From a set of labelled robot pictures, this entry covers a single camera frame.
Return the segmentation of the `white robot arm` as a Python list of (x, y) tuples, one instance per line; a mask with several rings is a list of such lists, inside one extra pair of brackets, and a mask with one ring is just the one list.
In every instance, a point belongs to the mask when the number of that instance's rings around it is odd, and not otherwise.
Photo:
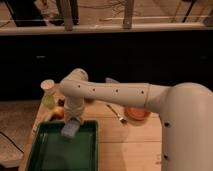
[(95, 83), (77, 68), (59, 84), (65, 110), (81, 114), (86, 99), (143, 108), (162, 125), (161, 171), (213, 171), (213, 91), (198, 83)]

